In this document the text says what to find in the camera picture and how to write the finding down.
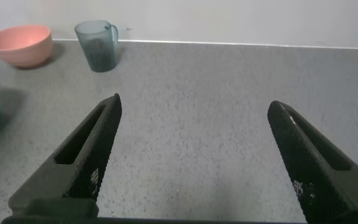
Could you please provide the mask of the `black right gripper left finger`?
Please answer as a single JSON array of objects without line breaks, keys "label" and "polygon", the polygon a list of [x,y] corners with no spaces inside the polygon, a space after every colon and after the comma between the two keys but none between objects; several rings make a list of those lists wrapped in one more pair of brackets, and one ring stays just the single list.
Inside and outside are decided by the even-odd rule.
[{"label": "black right gripper left finger", "polygon": [[10,197],[18,215],[35,199],[96,201],[122,116],[119,94],[104,99]]}]

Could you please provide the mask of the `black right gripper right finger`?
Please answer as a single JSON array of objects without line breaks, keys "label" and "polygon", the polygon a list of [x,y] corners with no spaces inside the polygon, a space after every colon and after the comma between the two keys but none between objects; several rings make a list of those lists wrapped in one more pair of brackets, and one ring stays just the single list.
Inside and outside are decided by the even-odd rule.
[{"label": "black right gripper right finger", "polygon": [[358,223],[358,165],[291,106],[268,122],[308,223]]}]

